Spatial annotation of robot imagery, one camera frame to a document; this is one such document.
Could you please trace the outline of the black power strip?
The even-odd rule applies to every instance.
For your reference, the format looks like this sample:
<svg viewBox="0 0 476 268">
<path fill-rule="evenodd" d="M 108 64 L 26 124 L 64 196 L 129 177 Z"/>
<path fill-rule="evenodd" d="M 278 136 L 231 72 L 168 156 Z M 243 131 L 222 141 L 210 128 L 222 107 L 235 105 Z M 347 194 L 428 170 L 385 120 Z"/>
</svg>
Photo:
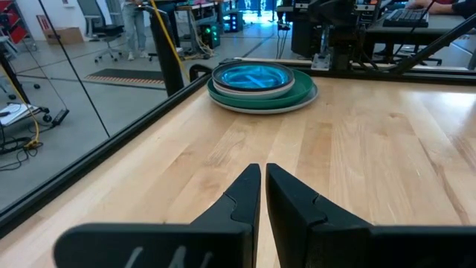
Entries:
<svg viewBox="0 0 476 268">
<path fill-rule="evenodd" d="M 58 112 L 57 116 L 51 121 L 51 126 L 52 127 L 59 126 L 64 121 L 66 116 L 69 114 L 69 112 L 70 112 L 69 109 L 61 109 Z"/>
</svg>

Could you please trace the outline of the person's forearm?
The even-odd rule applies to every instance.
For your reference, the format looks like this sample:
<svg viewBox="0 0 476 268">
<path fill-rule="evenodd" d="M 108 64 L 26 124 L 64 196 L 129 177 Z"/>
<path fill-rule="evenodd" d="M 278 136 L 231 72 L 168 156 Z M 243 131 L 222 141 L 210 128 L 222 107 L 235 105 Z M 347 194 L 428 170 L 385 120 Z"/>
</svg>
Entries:
<svg viewBox="0 0 476 268">
<path fill-rule="evenodd" d="M 409 0 L 405 7 L 428 8 L 430 14 L 458 15 L 465 19 L 476 14 L 476 0 Z"/>
</svg>

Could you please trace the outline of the person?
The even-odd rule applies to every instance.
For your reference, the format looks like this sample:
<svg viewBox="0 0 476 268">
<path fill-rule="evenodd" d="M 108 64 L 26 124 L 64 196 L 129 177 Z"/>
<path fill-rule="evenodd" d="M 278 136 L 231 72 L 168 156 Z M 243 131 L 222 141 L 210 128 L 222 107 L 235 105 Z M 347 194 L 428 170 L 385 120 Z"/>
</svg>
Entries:
<svg viewBox="0 0 476 268">
<path fill-rule="evenodd" d="M 144 24 L 144 1 L 143 0 L 120 0 L 123 16 L 123 27 L 126 34 L 127 59 L 135 59 L 135 45 L 138 45 L 140 57 L 148 57 L 146 49 L 146 34 Z"/>
</svg>

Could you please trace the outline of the black office chair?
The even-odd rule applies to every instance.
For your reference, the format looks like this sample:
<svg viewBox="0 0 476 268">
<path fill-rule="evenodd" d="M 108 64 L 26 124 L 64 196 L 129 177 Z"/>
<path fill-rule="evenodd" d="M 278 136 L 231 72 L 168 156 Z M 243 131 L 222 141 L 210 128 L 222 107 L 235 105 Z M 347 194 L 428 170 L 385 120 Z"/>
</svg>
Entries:
<svg viewBox="0 0 476 268">
<path fill-rule="evenodd" d="M 86 37 L 91 41 L 106 43 L 107 47 L 94 57 L 94 62 L 99 63 L 103 56 L 109 55 L 114 62 L 123 56 L 120 49 L 113 48 L 111 42 L 122 37 L 123 26 L 108 24 L 97 0 L 77 0 L 86 20 Z"/>
</svg>

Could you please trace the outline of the red cabinet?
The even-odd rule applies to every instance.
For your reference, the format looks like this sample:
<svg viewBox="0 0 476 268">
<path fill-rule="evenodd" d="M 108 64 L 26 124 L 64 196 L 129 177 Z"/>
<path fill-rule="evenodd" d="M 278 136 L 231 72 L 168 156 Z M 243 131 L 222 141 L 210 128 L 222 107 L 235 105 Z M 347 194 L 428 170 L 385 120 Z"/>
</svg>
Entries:
<svg viewBox="0 0 476 268">
<path fill-rule="evenodd" d="M 16 0 L 0 0 L 0 34 L 8 36 L 14 44 L 29 37 L 28 27 Z"/>
</svg>

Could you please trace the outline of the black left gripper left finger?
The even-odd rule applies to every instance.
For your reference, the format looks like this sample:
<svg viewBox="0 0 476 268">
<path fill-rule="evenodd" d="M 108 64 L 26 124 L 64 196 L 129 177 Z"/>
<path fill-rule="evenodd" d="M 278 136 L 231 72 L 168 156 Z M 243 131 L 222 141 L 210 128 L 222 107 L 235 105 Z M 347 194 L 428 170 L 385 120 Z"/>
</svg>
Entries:
<svg viewBox="0 0 476 268">
<path fill-rule="evenodd" d="M 261 172 L 250 164 L 189 224 L 88 223 L 54 245 L 57 268 L 255 268 Z"/>
</svg>

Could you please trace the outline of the computer with green lights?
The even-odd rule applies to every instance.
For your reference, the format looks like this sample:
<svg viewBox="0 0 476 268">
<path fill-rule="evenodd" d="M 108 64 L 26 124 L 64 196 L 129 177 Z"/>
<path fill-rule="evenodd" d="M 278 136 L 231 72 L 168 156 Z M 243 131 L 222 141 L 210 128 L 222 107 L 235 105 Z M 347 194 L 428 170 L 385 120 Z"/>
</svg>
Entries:
<svg viewBox="0 0 476 268">
<path fill-rule="evenodd" d="M 201 24 L 199 26 L 201 41 L 210 49 L 220 45 L 219 27 L 216 23 Z"/>
</svg>

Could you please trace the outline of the black metal beam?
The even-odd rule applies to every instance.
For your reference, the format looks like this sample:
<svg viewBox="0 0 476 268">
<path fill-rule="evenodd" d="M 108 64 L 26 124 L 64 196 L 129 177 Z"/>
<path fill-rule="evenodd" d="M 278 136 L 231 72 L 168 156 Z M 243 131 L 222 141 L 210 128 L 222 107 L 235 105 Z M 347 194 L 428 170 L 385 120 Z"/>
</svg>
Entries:
<svg viewBox="0 0 476 268">
<path fill-rule="evenodd" d="M 394 67 L 389 68 L 387 71 L 391 74 L 404 74 L 407 71 L 410 71 L 414 66 L 421 63 L 426 58 L 430 57 L 432 54 L 438 52 L 441 48 L 447 46 L 451 42 L 455 41 L 462 35 L 470 31 L 474 26 L 476 26 L 476 13 L 466 19 L 464 22 L 443 34 L 440 38 L 433 41 L 430 45 L 427 45 L 420 52 L 415 54 L 412 58 L 407 58 L 402 62 L 398 63 Z"/>
</svg>

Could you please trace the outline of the white box on wheels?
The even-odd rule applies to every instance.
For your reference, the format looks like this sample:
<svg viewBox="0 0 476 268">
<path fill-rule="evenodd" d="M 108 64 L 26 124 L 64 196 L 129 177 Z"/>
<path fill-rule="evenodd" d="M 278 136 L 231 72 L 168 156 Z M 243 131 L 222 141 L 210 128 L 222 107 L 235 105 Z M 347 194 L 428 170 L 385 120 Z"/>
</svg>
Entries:
<svg viewBox="0 0 476 268">
<path fill-rule="evenodd" d="M 17 121 L 26 119 L 31 115 L 44 113 L 47 121 L 51 119 L 49 115 L 49 108 L 42 106 L 34 106 L 23 103 L 9 103 L 5 108 L 0 109 L 0 124 L 3 127 L 8 127 L 15 124 Z"/>
</svg>

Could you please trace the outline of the thick black pole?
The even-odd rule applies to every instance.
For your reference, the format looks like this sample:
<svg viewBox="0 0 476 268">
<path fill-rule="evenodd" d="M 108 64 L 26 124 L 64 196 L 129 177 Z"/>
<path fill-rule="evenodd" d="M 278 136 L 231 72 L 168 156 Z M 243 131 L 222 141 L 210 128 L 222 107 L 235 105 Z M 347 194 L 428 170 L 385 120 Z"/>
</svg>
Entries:
<svg viewBox="0 0 476 268">
<path fill-rule="evenodd" d="M 184 87 L 181 68 L 174 54 L 178 53 L 176 49 L 180 46 L 176 29 L 176 4 L 172 1 L 154 1 L 154 3 L 164 23 L 165 31 L 155 12 L 153 10 L 147 12 L 165 89 L 167 96 L 170 97 Z"/>
</svg>

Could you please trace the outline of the black desk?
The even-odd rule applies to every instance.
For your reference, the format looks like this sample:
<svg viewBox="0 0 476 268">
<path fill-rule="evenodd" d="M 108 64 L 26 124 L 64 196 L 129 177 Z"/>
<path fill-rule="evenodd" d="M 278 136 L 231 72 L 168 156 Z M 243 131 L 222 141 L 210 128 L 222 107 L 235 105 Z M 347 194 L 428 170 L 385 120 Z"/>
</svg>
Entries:
<svg viewBox="0 0 476 268">
<path fill-rule="evenodd" d="M 418 45 L 421 48 L 465 22 L 462 16 L 430 15 L 428 27 L 413 30 L 412 27 L 385 27 L 384 20 L 384 18 L 378 19 L 367 28 L 364 37 L 366 51 L 372 48 L 380 51 L 380 46 L 392 48 L 394 51 L 400 45 Z"/>
</svg>

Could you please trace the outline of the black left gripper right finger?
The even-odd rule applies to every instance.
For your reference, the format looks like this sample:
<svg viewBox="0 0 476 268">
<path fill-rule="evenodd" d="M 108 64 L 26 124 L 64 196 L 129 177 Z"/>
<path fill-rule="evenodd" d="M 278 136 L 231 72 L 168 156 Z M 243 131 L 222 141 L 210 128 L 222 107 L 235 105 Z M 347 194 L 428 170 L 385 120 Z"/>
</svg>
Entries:
<svg viewBox="0 0 476 268">
<path fill-rule="evenodd" d="M 374 226 L 277 164 L 266 195 L 281 268 L 476 268 L 475 226 Z"/>
</svg>

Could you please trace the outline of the cardboard box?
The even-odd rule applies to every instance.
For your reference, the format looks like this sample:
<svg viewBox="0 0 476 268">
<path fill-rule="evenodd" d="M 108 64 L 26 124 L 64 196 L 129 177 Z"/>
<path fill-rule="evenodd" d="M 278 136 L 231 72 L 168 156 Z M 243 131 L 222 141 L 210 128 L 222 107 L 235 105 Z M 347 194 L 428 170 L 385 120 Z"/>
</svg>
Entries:
<svg viewBox="0 0 476 268">
<path fill-rule="evenodd" d="M 56 28 L 57 34 L 52 29 L 44 30 L 44 36 L 49 45 L 74 45 L 84 42 L 83 35 L 78 27 Z"/>
</svg>

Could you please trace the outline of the large green plastic plate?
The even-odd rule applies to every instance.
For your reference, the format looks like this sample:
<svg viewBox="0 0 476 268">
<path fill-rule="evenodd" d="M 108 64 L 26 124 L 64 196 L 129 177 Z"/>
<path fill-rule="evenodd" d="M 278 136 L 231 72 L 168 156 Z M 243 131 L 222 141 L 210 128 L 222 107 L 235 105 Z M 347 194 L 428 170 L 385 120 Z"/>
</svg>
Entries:
<svg viewBox="0 0 476 268">
<path fill-rule="evenodd" d="M 280 97 L 269 100 L 244 100 L 235 97 L 227 97 L 219 93 L 212 79 L 207 83 L 208 93 L 212 99 L 220 104 L 243 109 L 278 109 L 293 106 L 301 102 L 314 88 L 314 83 L 308 74 L 293 70 L 295 83 L 291 89 Z"/>
</svg>

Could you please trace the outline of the computer with blue lights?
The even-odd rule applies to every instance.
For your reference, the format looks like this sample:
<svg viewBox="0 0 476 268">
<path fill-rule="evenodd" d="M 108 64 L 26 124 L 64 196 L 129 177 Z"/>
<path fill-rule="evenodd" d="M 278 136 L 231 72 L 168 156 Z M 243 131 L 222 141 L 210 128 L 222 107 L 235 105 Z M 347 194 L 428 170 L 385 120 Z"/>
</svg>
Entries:
<svg viewBox="0 0 476 268">
<path fill-rule="evenodd" d="M 225 33 L 236 33 L 243 30 L 242 12 L 233 12 L 223 16 L 223 31 Z"/>
</svg>

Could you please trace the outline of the black hazard-striped floor mat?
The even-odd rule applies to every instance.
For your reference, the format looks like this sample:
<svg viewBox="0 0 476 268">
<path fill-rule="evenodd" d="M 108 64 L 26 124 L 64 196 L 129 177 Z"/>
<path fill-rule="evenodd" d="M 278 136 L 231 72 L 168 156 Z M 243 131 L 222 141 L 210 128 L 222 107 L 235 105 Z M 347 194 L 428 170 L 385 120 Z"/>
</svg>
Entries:
<svg viewBox="0 0 476 268">
<path fill-rule="evenodd" d="M 164 77 L 160 71 L 139 71 L 116 68 L 105 68 L 85 76 L 85 79 L 109 81 L 114 83 L 138 83 L 155 85 L 162 85 L 164 83 Z"/>
</svg>

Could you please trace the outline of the black computer tower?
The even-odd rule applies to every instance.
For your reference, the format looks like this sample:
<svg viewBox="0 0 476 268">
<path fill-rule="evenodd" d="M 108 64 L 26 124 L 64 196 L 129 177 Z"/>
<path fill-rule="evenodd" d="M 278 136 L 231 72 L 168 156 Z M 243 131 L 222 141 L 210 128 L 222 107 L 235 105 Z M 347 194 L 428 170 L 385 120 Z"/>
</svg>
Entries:
<svg viewBox="0 0 476 268">
<path fill-rule="evenodd" d="M 323 28 L 309 15 L 311 0 L 293 0 L 291 50 L 305 58 L 321 52 Z"/>
</svg>

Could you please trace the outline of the black keyboard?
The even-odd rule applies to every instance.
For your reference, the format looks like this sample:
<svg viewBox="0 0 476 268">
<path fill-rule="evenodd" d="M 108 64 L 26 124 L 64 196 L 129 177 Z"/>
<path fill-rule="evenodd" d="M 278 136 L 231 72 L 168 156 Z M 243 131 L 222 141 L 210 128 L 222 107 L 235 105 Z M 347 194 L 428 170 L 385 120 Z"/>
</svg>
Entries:
<svg viewBox="0 0 476 268">
<path fill-rule="evenodd" d="M 396 9 L 386 15 L 383 21 L 384 27 L 397 28 L 426 28 L 428 27 L 429 15 L 425 10 Z"/>
</svg>

